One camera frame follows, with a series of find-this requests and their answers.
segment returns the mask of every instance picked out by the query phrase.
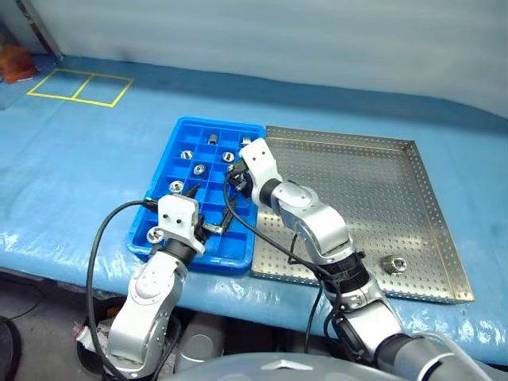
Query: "yellow tape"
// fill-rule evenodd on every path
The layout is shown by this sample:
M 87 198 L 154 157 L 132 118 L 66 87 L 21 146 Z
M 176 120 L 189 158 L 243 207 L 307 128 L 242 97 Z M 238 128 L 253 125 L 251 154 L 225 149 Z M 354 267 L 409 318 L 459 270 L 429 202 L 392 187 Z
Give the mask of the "yellow tape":
M 35 90 L 37 90 L 39 87 L 41 87 L 52 75 L 54 75 L 58 71 L 88 75 L 88 78 L 81 84 L 81 86 L 79 86 L 78 90 L 71 97 L 65 97 L 63 95 L 54 95 L 54 94 L 45 94 L 45 93 L 35 92 Z M 78 98 L 78 95 L 83 91 L 83 89 L 87 86 L 87 84 L 90 83 L 90 81 L 95 77 L 120 79 L 120 80 L 127 81 L 127 84 L 120 91 L 120 94 L 111 103 L 97 102 L 97 101 L 92 101 L 90 99 Z M 95 73 L 92 71 L 80 71 L 80 70 L 58 69 L 57 68 L 57 69 L 53 70 L 51 73 L 49 73 L 48 75 L 46 75 L 33 89 L 29 90 L 29 92 L 26 94 L 32 95 L 34 97 L 42 97 L 42 98 L 59 99 L 59 100 L 63 100 L 63 101 L 88 103 L 89 105 L 104 106 L 104 107 L 115 107 L 117 105 L 117 103 L 120 102 L 120 99 L 125 95 L 127 90 L 131 87 L 133 82 L 134 82 L 134 79 L 132 79 L 132 78 L 120 77 L 118 75 L 106 75 L 106 74 Z

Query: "metal nut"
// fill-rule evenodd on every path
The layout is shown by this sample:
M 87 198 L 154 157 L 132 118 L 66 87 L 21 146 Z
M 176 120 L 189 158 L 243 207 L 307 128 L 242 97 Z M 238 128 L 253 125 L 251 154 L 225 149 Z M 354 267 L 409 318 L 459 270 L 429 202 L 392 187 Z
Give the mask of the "metal nut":
M 180 153 L 180 157 L 182 159 L 190 160 L 190 159 L 192 159 L 192 156 L 193 156 L 193 153 L 190 149 L 186 149 L 185 151 L 182 151 L 182 153 Z
M 200 176 L 203 173 L 205 173 L 205 170 L 206 170 L 205 164 L 198 164 L 194 167 L 192 173 L 194 173 L 196 176 Z
M 245 147 L 246 145 L 251 144 L 251 138 L 250 137 L 242 137 L 241 138 L 241 146 Z
M 402 274 L 407 269 L 407 262 L 401 256 L 385 256 L 381 259 L 381 267 L 388 274 Z
M 169 191 L 172 194 L 180 194 L 183 190 L 183 181 L 175 180 L 169 184 Z
M 159 226 L 150 228 L 146 233 L 146 240 L 151 244 L 158 244 L 164 239 L 164 231 Z
M 217 145 L 218 140 L 219 140 L 219 137 L 217 136 L 217 134 L 212 133 L 208 137 L 208 144 Z
M 226 163 L 232 163 L 235 161 L 235 156 L 231 152 L 224 152 L 222 154 L 222 161 L 225 161 Z

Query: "stainless steel tray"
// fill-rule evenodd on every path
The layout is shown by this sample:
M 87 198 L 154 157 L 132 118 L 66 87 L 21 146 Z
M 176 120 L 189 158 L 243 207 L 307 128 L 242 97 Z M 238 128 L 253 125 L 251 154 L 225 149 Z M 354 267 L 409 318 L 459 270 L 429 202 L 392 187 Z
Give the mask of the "stainless steel tray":
M 390 296 L 434 302 L 472 302 L 474 296 L 416 143 L 381 137 L 267 127 L 267 143 L 285 179 L 316 190 L 347 221 L 368 270 Z M 258 229 L 290 247 L 293 233 L 268 209 Z M 307 258 L 302 242 L 294 252 Z M 402 275 L 389 275 L 380 259 L 406 258 Z M 301 265 L 256 238 L 252 272 L 297 283 L 316 283 Z

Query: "orange object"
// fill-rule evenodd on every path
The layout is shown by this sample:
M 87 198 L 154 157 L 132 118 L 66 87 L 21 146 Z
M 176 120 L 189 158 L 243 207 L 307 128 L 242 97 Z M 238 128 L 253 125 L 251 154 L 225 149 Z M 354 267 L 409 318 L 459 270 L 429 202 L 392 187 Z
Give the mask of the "orange object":
M 0 50 L 0 76 L 7 83 L 33 77 L 37 69 L 33 66 L 32 55 L 20 46 L 6 45 Z

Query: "gray floor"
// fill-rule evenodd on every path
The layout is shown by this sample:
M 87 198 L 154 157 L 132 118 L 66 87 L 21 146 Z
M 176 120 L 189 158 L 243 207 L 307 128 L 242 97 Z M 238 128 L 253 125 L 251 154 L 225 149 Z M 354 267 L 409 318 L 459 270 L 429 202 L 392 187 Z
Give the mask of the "gray floor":
M 47 280 L 33 282 L 0 274 L 0 315 L 10 318 L 40 300 L 35 288 L 19 283 L 35 284 L 46 297 L 31 313 L 13 320 L 22 341 L 15 379 L 100 379 L 81 367 L 76 354 L 74 337 L 86 315 L 83 295 L 62 290 Z

